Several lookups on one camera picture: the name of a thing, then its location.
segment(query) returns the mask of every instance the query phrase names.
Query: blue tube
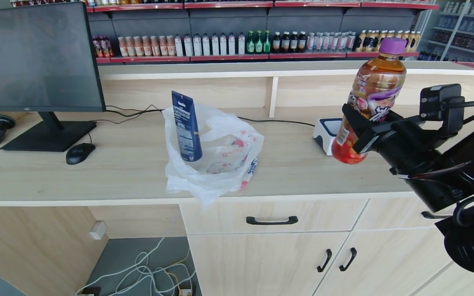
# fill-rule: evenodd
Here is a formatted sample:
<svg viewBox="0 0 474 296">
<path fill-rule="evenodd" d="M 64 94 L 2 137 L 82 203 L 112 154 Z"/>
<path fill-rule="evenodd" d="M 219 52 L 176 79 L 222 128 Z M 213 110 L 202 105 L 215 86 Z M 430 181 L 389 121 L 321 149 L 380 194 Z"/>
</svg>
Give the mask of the blue tube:
<svg viewBox="0 0 474 296">
<path fill-rule="evenodd" d="M 193 99 L 174 91 L 171 92 L 171 98 L 180 156 L 184 161 L 195 162 L 202 157 L 202 147 Z"/>
</svg>

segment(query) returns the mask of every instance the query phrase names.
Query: floor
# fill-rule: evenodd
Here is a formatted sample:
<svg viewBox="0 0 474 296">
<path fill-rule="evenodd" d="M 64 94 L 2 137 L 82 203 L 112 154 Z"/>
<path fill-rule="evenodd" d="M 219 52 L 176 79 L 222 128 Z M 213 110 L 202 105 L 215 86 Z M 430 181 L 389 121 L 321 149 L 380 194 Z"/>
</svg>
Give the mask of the floor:
<svg viewBox="0 0 474 296">
<path fill-rule="evenodd" d="M 105 274 L 116 273 L 125 268 L 133 265 L 137 255 L 141 251 L 151 251 L 156 245 L 160 238 L 126 238 L 119 240 L 109 240 L 105 249 L 94 268 L 88 283 L 91 283 Z M 186 237 L 180 238 L 165 238 L 160 247 L 154 251 L 150 256 L 149 267 L 154 272 L 158 267 L 165 267 L 171 264 L 174 264 L 177 261 L 180 261 L 186 257 L 188 253 L 188 239 Z M 193 273 L 194 266 L 191 255 L 184 261 L 184 264 L 188 267 L 190 274 Z M 186 270 L 183 267 L 177 266 L 175 268 L 170 268 L 169 272 L 175 274 L 179 281 L 187 278 Z M 120 283 L 122 278 L 128 273 L 128 271 L 107 277 L 98 281 L 94 284 L 94 287 L 101 287 L 102 292 L 100 296 L 109 295 L 115 292 L 116 286 Z M 134 283 L 139 277 L 139 273 L 134 272 L 129 277 L 127 277 L 124 285 L 120 286 L 120 289 L 129 286 Z M 196 275 L 192 278 L 194 283 L 198 283 Z M 167 290 L 173 286 L 170 283 L 169 278 L 163 273 L 159 272 L 156 275 L 156 285 L 162 290 Z M 150 279 L 146 278 L 141 281 L 133 289 L 130 289 L 128 292 L 121 294 L 122 296 L 141 296 L 141 295 L 150 295 L 150 290 L 152 290 L 153 295 L 157 296 L 152 285 L 150 285 Z M 163 295 L 170 296 L 171 292 L 167 292 Z M 201 291 L 197 285 L 197 290 L 195 296 L 201 296 Z"/>
</svg>

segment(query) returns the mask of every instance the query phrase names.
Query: monitor stand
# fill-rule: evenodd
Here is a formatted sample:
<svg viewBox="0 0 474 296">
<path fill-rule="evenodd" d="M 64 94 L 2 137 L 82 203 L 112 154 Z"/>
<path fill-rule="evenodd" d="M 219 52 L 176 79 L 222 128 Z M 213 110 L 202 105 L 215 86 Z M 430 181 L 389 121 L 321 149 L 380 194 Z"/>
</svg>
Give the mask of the monitor stand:
<svg viewBox="0 0 474 296">
<path fill-rule="evenodd" d="M 93 121 L 59 121 L 54 112 L 38 112 L 42 122 L 3 146 L 2 150 L 64 152 L 96 127 Z"/>
</svg>

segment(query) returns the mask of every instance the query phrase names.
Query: purple bottle cap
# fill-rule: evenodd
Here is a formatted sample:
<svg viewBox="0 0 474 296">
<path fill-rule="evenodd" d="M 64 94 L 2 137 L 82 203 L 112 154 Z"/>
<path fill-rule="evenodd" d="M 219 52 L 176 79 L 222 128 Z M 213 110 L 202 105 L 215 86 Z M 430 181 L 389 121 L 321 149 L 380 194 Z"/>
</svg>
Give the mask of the purple bottle cap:
<svg viewBox="0 0 474 296">
<path fill-rule="evenodd" d="M 380 53 L 401 54 L 405 51 L 407 40 L 399 38 L 385 38 L 380 45 Z"/>
</svg>

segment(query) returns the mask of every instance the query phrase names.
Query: robotic arm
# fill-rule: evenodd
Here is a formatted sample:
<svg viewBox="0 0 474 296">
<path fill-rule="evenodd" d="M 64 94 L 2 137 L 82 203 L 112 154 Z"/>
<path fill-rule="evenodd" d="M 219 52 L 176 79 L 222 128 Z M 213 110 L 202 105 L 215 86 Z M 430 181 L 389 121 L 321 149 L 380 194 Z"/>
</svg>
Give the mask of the robotic arm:
<svg viewBox="0 0 474 296">
<path fill-rule="evenodd" d="M 435 225 L 451 259 L 474 272 L 474 132 L 444 153 L 436 150 L 474 120 L 474 115 L 463 118 L 464 108 L 474 102 L 465 102 L 459 84 L 424 88 L 420 97 L 418 116 L 389 111 L 379 123 L 345 104 L 342 111 L 359 137 L 353 149 L 380 154 L 391 174 L 404 179 L 433 212 L 457 204 L 452 216 Z M 442 127 L 421 129 L 425 121 L 441 121 Z"/>
</svg>

